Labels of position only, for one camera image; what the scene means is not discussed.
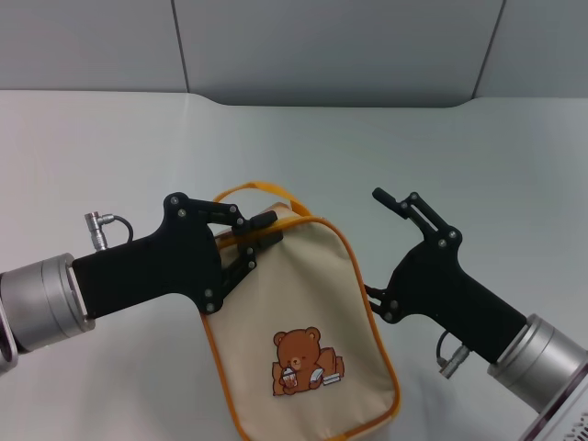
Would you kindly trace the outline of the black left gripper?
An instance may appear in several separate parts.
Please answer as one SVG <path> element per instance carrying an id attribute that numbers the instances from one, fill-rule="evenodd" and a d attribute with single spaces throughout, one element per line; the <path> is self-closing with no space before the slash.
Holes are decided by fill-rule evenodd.
<path id="1" fill-rule="evenodd" d="M 225 234 L 216 245 L 210 224 L 255 232 L 276 221 L 273 210 L 246 219 L 234 204 L 169 195 L 155 232 L 73 261 L 88 316 L 98 319 L 167 294 L 188 297 L 204 314 L 218 311 L 283 233 Z"/>

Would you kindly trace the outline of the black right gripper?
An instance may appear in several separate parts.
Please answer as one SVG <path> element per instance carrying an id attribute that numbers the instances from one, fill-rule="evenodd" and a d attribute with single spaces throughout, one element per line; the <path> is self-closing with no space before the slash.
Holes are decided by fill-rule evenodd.
<path id="1" fill-rule="evenodd" d="M 460 231 L 417 192 L 397 200 L 376 187 L 372 197 L 410 220 L 424 238 L 393 270 L 385 289 L 364 286 L 372 312 L 389 323 L 410 315 L 426 316 L 488 363 L 497 362 L 526 326 L 526 316 L 462 269 Z"/>

